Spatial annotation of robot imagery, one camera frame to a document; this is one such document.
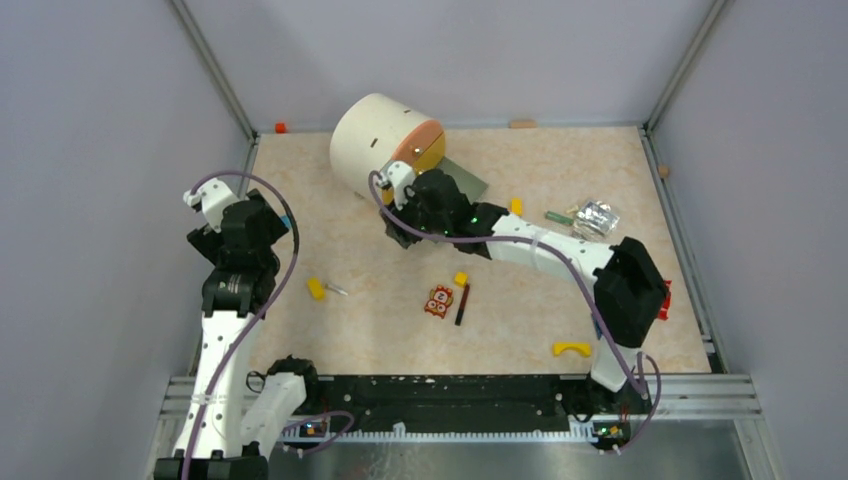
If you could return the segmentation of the cream round drawer organizer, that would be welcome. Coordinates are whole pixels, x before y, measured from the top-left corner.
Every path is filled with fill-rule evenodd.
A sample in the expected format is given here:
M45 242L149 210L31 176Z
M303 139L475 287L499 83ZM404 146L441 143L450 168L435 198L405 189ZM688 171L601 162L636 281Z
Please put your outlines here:
M433 117L380 93L354 103L332 132L329 161L334 176L361 196L368 194L367 179L393 161L402 161L418 173L439 169L450 175L472 202L488 184L447 157L446 133Z

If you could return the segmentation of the white glue tube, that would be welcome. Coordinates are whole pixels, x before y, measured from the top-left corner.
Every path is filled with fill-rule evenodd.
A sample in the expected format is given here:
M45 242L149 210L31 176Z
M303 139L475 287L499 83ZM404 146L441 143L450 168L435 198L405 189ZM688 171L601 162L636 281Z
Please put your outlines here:
M343 288L341 288L341 287L339 287L335 284L324 283L323 286L324 286L325 289L332 291L336 294L339 294L339 295L342 295L342 296L348 296L349 295L349 293L346 290L344 290Z

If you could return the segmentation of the dark red lip gloss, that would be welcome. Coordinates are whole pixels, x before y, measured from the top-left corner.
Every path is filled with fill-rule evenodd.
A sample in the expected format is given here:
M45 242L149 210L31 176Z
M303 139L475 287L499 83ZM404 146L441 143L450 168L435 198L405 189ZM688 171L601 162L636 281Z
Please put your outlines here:
M469 283L466 283L463 287L462 295L460 297L460 303L459 303L459 306L458 306L458 309L457 309L457 312L456 312L456 317L455 317L455 320L454 320L454 325L457 326L457 327L459 327L462 324L464 314L465 314L465 310L466 310L468 297L469 297L469 293L470 293L470 288L471 288L471 285Z

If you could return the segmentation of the clear plastic wrapper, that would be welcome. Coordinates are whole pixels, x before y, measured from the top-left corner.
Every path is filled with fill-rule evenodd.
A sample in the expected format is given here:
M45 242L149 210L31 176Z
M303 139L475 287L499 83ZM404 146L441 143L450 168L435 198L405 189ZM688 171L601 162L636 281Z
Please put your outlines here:
M587 200L574 212L572 235L583 240L606 240L619 222L620 216L608 203Z

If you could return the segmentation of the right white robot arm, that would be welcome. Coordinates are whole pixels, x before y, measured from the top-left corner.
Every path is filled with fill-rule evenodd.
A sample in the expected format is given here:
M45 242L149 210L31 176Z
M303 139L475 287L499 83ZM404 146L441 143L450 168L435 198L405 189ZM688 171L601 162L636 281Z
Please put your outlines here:
M610 245L542 228L504 207L470 202L441 170L418 174L400 161L370 172L367 185L387 235L403 248L447 243L573 282L601 334L586 385L589 404L614 411L626 400L626 385L647 394L643 345L670 292L642 242L625 237Z

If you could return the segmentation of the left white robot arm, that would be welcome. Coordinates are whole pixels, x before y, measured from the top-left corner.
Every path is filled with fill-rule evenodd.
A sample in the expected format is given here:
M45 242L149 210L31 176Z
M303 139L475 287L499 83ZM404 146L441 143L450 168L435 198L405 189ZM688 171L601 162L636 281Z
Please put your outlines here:
M266 479L287 421L319 404L320 386L291 371L273 373L251 407L246 379L259 324L291 278L298 255L283 267L274 244L300 236L293 212L267 181L278 214L258 190L242 196L211 173L185 192L184 202L205 218L188 242L213 266L201 288L202 338L183 429L170 454L155 461L156 479Z

